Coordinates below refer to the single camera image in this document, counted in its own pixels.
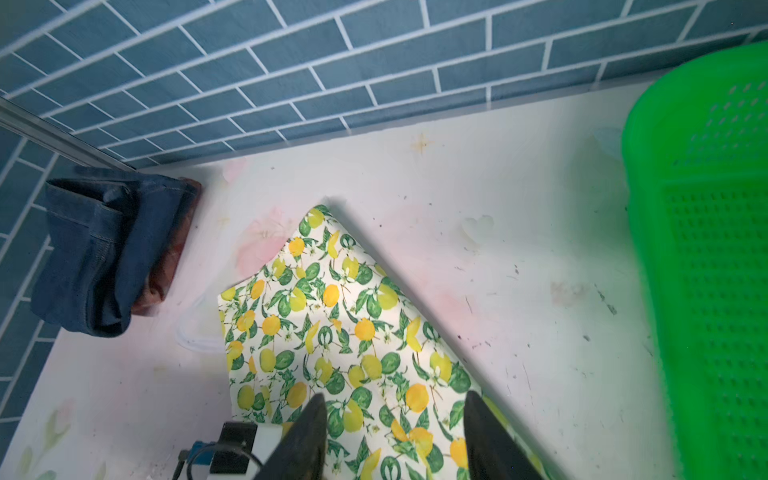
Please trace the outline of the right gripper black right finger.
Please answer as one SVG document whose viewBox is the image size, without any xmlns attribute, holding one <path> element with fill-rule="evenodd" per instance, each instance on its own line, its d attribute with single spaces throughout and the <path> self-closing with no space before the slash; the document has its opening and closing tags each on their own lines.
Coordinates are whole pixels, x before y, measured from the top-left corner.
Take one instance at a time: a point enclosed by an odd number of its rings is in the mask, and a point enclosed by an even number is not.
<svg viewBox="0 0 768 480">
<path fill-rule="evenodd" d="M 468 391 L 463 426 L 472 480 L 535 480 L 543 476 L 475 391 Z"/>
</svg>

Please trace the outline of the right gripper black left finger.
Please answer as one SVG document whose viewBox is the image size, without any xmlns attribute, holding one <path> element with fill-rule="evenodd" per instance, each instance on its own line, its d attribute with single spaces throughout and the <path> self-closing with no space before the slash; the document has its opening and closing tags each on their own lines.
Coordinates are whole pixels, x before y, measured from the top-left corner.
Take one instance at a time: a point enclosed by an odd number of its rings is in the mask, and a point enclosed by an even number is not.
<svg viewBox="0 0 768 480">
<path fill-rule="evenodd" d="M 325 399 L 322 394 L 315 394 L 254 478 L 322 479 L 327 439 Z"/>
</svg>

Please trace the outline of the yellow floral skirt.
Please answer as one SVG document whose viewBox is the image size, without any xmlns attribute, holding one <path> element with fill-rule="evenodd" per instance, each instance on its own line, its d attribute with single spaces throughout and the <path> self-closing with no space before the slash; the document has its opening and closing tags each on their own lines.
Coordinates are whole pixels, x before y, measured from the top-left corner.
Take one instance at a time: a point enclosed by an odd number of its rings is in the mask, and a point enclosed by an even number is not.
<svg viewBox="0 0 768 480">
<path fill-rule="evenodd" d="M 471 479 L 463 426 L 477 392 L 460 357 L 323 205 L 254 275 L 218 297 L 235 419 L 282 428 L 322 394 L 322 479 Z"/>
</svg>

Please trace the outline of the red plaid skirt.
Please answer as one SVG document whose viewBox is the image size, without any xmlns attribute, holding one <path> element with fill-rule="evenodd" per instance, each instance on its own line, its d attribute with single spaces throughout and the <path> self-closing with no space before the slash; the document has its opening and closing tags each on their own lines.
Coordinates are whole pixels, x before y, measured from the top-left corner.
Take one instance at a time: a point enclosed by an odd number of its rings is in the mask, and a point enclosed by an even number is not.
<svg viewBox="0 0 768 480">
<path fill-rule="evenodd" d="M 156 316 L 159 305 L 166 299 L 174 280 L 202 192 L 202 185 L 199 182 L 190 178 L 183 178 L 183 181 L 194 189 L 194 199 L 186 209 L 184 216 L 180 218 L 170 237 L 167 249 L 154 264 L 145 280 L 141 295 L 132 306 L 131 313 L 133 315 Z"/>
</svg>

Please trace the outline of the dark blue denim skirt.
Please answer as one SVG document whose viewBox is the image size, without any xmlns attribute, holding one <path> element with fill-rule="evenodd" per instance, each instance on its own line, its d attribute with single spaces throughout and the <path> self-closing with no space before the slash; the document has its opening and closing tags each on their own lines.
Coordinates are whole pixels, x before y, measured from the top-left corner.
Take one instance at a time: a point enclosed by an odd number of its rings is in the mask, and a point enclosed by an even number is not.
<svg viewBox="0 0 768 480">
<path fill-rule="evenodd" d="M 79 167 L 47 181 L 44 205 L 53 251 L 31 310 L 67 331 L 112 338 L 194 199 L 183 179 Z"/>
</svg>

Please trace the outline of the green plastic basket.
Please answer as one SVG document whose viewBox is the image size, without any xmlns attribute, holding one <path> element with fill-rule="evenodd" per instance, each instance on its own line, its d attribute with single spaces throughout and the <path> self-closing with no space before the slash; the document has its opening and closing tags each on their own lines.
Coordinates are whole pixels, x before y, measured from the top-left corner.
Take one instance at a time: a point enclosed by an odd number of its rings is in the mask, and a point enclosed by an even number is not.
<svg viewBox="0 0 768 480">
<path fill-rule="evenodd" d="M 684 479 L 767 475 L 767 46 L 652 84 L 622 138 L 629 220 Z"/>
</svg>

